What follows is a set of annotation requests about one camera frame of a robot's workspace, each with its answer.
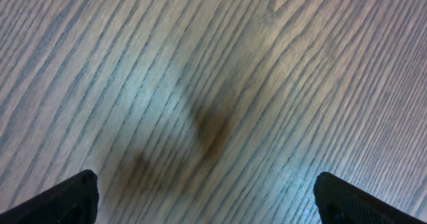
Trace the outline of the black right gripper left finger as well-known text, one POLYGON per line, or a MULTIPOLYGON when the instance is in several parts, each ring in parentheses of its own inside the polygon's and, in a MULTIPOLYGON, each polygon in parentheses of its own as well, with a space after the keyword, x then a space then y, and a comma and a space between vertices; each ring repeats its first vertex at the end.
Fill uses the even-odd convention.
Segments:
POLYGON ((2 213, 1 222, 94 224, 98 202, 97 175, 86 169, 2 213))

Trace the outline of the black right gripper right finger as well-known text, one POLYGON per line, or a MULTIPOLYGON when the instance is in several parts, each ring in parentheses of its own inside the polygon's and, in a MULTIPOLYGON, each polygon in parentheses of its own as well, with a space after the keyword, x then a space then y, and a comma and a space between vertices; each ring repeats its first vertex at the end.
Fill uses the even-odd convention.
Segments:
POLYGON ((323 224, 425 224, 329 172, 317 176, 314 197, 323 224))

